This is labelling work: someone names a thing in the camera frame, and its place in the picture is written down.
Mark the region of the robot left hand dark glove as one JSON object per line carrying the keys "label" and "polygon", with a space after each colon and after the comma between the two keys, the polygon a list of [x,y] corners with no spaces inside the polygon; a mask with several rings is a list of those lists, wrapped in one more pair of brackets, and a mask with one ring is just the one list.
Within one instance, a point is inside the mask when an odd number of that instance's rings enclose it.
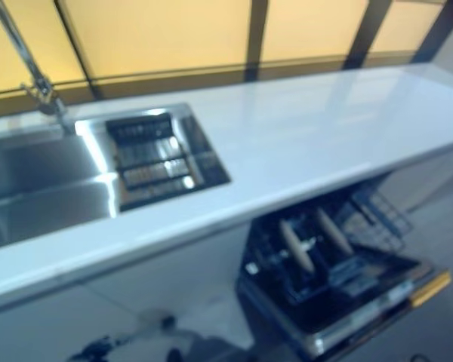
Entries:
{"label": "robot left hand dark glove", "polygon": [[104,336],[86,345],[68,361],[107,362],[109,354],[121,345],[119,339]]}

